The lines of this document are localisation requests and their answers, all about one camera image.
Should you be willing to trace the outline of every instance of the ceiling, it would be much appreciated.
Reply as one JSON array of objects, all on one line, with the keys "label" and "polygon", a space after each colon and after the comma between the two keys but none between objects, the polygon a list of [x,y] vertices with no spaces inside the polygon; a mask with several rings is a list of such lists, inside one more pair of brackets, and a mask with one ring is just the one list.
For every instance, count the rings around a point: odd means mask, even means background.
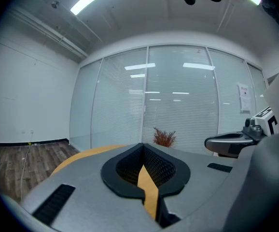
[{"label": "ceiling", "polygon": [[95,0],[77,16],[70,8],[78,0],[14,0],[44,23],[64,35],[86,53],[96,43],[106,44],[109,35],[153,20],[187,18],[211,25],[213,33],[229,31],[246,38],[259,55],[279,40],[278,26],[261,6],[249,0]]}]

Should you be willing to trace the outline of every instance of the red plant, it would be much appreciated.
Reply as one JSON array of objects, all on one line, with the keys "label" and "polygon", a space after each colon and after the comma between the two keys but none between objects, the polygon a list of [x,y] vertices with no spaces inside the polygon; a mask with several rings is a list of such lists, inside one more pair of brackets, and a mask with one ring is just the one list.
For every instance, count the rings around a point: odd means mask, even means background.
[{"label": "red plant", "polygon": [[174,143],[176,137],[174,137],[175,131],[167,133],[166,131],[160,131],[158,128],[154,127],[154,139],[153,142],[157,145],[162,145],[165,147],[171,147]]}]

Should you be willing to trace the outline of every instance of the window blind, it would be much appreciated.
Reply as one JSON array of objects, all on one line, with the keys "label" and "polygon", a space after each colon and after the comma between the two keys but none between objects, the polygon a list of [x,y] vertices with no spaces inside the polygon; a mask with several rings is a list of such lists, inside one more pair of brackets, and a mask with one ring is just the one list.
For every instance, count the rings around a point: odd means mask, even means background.
[{"label": "window blind", "polygon": [[101,60],[82,67],[74,87],[70,113],[70,143],[76,149],[90,149],[93,96]]},{"label": "window blind", "polygon": [[[245,120],[255,115],[255,97],[251,77],[244,60],[219,51],[209,50],[218,79],[220,96],[220,131],[241,131]],[[238,83],[248,85],[251,111],[241,111]]]},{"label": "window blind", "polygon": [[268,104],[264,98],[264,93],[266,91],[266,84],[264,80],[263,73],[257,68],[248,64],[250,69],[251,77],[254,84],[255,100],[256,100],[256,113],[261,112]]},{"label": "window blind", "polygon": [[212,155],[204,141],[217,134],[218,98],[205,48],[151,47],[148,63],[143,142],[156,127],[176,131],[174,149]]},{"label": "window blind", "polygon": [[103,60],[91,123],[92,148],[140,142],[147,49]]}]

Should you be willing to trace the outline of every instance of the cable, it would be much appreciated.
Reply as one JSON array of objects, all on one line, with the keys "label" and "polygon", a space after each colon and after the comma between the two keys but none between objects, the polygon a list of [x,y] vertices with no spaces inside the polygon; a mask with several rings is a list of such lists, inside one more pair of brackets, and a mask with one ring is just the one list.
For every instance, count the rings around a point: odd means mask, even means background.
[{"label": "cable", "polygon": [[[33,136],[33,132],[31,132],[30,143],[31,143],[31,140],[32,140],[32,136]],[[23,176],[24,176],[25,164],[26,164],[26,161],[27,161],[27,156],[28,156],[28,153],[29,153],[30,146],[31,145],[29,145],[28,150],[27,150],[27,154],[26,154],[25,162],[24,162],[24,167],[23,167],[23,172],[22,172],[22,176],[20,178],[20,201],[22,201],[22,199],[23,199]]]}]

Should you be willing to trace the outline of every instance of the wooden floor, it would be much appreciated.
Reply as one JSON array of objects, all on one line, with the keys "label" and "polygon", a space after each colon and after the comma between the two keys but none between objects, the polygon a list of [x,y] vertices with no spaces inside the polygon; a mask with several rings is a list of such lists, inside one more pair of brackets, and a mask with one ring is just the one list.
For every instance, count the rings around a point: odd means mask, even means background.
[{"label": "wooden floor", "polygon": [[[20,202],[20,179],[28,146],[0,147],[0,192]],[[22,184],[22,197],[51,175],[54,169],[78,151],[67,142],[30,146]]]}]

